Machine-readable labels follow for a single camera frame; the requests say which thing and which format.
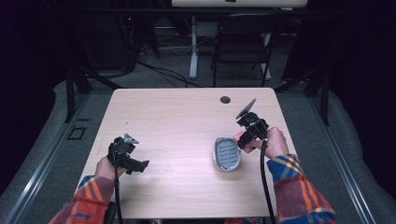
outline dark background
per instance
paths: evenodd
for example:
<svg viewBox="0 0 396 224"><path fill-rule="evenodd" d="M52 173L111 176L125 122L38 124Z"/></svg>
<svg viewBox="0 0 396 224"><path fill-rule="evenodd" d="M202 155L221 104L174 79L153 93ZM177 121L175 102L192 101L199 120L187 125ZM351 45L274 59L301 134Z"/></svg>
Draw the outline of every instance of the dark background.
<svg viewBox="0 0 396 224"><path fill-rule="evenodd" d="M364 160L376 181L396 198L396 182L391 179L396 175L396 3L321 0L310 4L309 10L341 10L351 17L341 23L302 21L284 78L304 74L334 50L331 90L354 122ZM59 17L44 14L35 1L3 1L0 10L2 193L49 117L56 97L53 87L64 81L71 64L92 67L90 57L100 58L101 52L87 55L70 27ZM116 40L115 45L119 48L122 43Z"/></svg>

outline plaid shirt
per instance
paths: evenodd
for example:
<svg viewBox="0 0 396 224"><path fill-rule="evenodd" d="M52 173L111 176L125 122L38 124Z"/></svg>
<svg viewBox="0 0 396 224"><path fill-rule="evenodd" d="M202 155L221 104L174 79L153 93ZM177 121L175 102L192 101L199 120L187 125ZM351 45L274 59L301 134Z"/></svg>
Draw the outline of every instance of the plaid shirt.
<svg viewBox="0 0 396 224"><path fill-rule="evenodd" d="M330 204L306 179L296 155L284 155L267 162L273 175L277 217L282 224L335 223ZM58 213L52 223L103 223L113 194L114 182L89 175L79 185L73 202ZM224 224L262 223L257 218L226 218Z"/></svg>
<svg viewBox="0 0 396 224"><path fill-rule="evenodd" d="M278 156L267 165L273 175L277 217L282 224L336 223L332 207L305 177L296 155ZM257 221L227 218L225 223Z"/></svg>
<svg viewBox="0 0 396 224"><path fill-rule="evenodd" d="M98 175L85 176L73 202L49 223L103 223L113 188L112 180Z"/></svg>

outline metal rail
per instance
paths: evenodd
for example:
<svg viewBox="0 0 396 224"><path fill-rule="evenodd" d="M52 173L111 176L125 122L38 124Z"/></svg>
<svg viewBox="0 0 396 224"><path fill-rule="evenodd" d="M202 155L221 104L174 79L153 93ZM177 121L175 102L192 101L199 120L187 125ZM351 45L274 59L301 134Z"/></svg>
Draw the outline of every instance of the metal rail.
<svg viewBox="0 0 396 224"><path fill-rule="evenodd" d="M355 205L356 211L358 212L359 217L361 218L361 223L367 224L375 224L375 218L368 207L364 196L361 193L361 189L356 182L353 174L351 173L347 162L344 158L344 155L341 151L341 148L338 146L334 135L332 134L332 130L329 126L322 121L321 116L319 114L319 105L315 98L308 97L308 102L311 105L312 110L314 111L315 117L318 120L318 123L326 134L327 139L329 140L329 144L332 149L332 158L334 160L335 166L340 173L341 178L343 179L344 184L346 185L346 190L349 193L349 196Z"/></svg>
<svg viewBox="0 0 396 224"><path fill-rule="evenodd" d="M47 175L50 173L50 169L52 165L55 163L55 160L58 158L60 154L60 148L62 146L63 141L67 138L67 135L72 131L74 127L74 123L77 120L78 113L81 112L83 106L87 103L89 95L82 94L78 103L76 105L76 115L71 118L70 122L65 123L62 127L60 133L54 139L54 144L49 150L47 156L38 164L35 173L32 175L32 178L29 180L25 189L23 190L20 198L15 203L14 207L11 209L11 212L8 214L5 223L22 223L24 217L26 216L27 211L32 205L35 196L40 191L40 188L44 184Z"/></svg>
<svg viewBox="0 0 396 224"><path fill-rule="evenodd" d="M210 7L210 8L71 8L71 7L44 7L52 13L61 14L107 14L128 16L183 16L183 17L213 17L231 13L275 13L281 17L333 20L343 16L343 12L308 11L308 10L276 10L263 7Z"/></svg>

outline desk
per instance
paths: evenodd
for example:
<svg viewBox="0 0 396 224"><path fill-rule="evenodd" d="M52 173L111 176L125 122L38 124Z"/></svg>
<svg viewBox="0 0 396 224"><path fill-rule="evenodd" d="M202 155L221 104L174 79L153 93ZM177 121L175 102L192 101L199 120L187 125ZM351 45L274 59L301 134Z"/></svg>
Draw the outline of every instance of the desk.
<svg viewBox="0 0 396 224"><path fill-rule="evenodd" d="M222 103L222 96L231 102ZM120 178L124 218L269 217L260 151L242 152L232 172L218 170L212 157L218 137L244 130L235 117L253 98L250 111L279 127L295 153L272 89L116 90L81 178L94 173L114 138L128 133L140 142L132 158L150 162L144 173ZM276 209L272 176L266 173Z"/></svg>
<svg viewBox="0 0 396 224"><path fill-rule="evenodd" d="M173 7L305 7L307 0L237 0L235 2L226 2L225 0L172 0ZM191 65L190 78L197 78L198 53L196 42L196 20L191 19ZM261 64L262 71L265 70L266 64ZM268 71L267 80L271 79Z"/></svg>

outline shirt cuff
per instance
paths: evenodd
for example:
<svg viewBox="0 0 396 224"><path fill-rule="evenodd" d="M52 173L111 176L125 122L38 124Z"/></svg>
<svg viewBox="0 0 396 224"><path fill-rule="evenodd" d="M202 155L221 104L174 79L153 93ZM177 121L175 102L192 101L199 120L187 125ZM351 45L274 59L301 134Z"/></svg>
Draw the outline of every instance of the shirt cuff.
<svg viewBox="0 0 396 224"><path fill-rule="evenodd" d="M78 196L83 198L110 203L114 192L114 181L99 175L85 176L78 186Z"/></svg>
<svg viewBox="0 0 396 224"><path fill-rule="evenodd" d="M300 160L294 154L277 156L267 162L274 183L296 175L304 175Z"/></svg>

